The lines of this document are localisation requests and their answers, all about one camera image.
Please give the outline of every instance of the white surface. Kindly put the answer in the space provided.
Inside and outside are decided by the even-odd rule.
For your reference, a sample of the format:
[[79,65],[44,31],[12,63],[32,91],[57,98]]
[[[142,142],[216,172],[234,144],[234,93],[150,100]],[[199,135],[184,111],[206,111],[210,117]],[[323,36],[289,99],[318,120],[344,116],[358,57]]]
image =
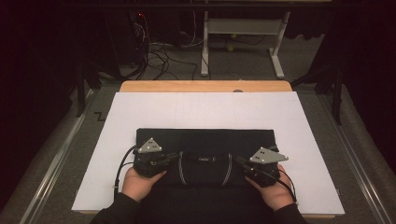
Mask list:
[[279,150],[290,158],[281,164],[295,184],[300,212],[345,213],[293,91],[118,92],[72,210],[111,205],[117,169],[139,128],[272,129]]

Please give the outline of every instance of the stand leg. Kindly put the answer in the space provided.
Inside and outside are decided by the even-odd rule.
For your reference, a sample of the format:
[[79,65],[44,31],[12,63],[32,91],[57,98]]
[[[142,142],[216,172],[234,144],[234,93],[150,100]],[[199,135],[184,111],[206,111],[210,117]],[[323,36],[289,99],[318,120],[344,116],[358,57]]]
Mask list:
[[279,58],[277,57],[277,53],[279,52],[280,44],[282,43],[283,35],[285,34],[286,31],[286,26],[288,25],[289,16],[290,16],[290,12],[285,12],[285,15],[283,16],[282,24],[279,27],[279,32],[277,33],[276,45],[273,49],[270,49],[271,60],[274,65],[276,77],[279,79],[284,79],[285,74],[283,74],[283,70],[280,65]]
[[202,50],[202,60],[201,60],[201,76],[207,77],[209,75],[209,50],[207,47],[207,22],[209,20],[209,13],[205,12],[204,18],[204,48]]

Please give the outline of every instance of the cable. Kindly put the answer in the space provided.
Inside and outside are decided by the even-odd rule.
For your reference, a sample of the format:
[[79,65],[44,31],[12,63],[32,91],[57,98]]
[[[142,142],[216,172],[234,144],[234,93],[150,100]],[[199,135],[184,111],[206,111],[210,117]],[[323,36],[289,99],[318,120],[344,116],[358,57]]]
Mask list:
[[133,146],[131,148],[128,149],[128,151],[125,153],[124,157],[122,158],[119,170],[117,171],[117,175],[116,175],[116,180],[114,181],[114,200],[116,200],[117,194],[119,194],[119,183],[120,183],[120,173],[122,170],[122,167],[124,167],[126,164],[125,160],[128,157],[128,155],[135,149],[137,149],[138,146]]
[[271,176],[271,175],[265,173],[264,171],[260,171],[260,170],[256,170],[256,171],[259,172],[260,174],[266,175],[266,176],[268,176],[268,177],[270,177],[270,178],[276,180],[276,182],[278,182],[279,184],[283,185],[283,187],[285,187],[285,188],[289,191],[290,196],[291,196],[291,198],[293,199],[293,201],[294,201],[295,203],[297,203],[297,198],[296,198],[296,195],[295,195],[294,184],[293,184],[293,182],[291,181],[291,178],[290,178],[288,175],[286,175],[285,172],[283,172],[283,171],[281,171],[281,170],[278,170],[278,171],[282,172],[283,174],[285,174],[286,177],[290,180],[290,183],[292,184],[293,190],[291,190],[291,188],[290,188],[287,184],[285,184],[285,182],[283,182],[282,180],[280,180],[280,179],[278,179],[278,178],[275,178],[275,177],[273,177],[273,176]]

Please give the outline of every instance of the white metal stand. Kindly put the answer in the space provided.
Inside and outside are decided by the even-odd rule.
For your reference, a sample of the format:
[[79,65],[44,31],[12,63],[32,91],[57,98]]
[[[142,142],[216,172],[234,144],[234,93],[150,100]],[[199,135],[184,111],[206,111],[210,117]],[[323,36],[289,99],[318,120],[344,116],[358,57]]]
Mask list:
[[204,47],[202,51],[201,76],[209,74],[208,34],[244,34],[244,35],[277,35],[276,45],[269,53],[276,71],[276,77],[285,78],[277,53],[288,25],[290,12],[285,12],[283,20],[240,20],[240,19],[209,19],[205,12]]

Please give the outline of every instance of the wooden edge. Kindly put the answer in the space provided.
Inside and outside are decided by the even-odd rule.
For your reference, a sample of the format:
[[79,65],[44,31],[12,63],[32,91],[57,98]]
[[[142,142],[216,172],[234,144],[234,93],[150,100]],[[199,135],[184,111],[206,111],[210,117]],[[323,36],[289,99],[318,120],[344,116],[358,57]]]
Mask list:
[[330,218],[335,218],[335,215],[329,215],[329,214],[302,214],[303,218],[309,218],[309,219],[330,219]]
[[262,92],[292,91],[289,82],[284,80],[245,81],[245,80],[165,80],[165,81],[125,81],[120,92]]

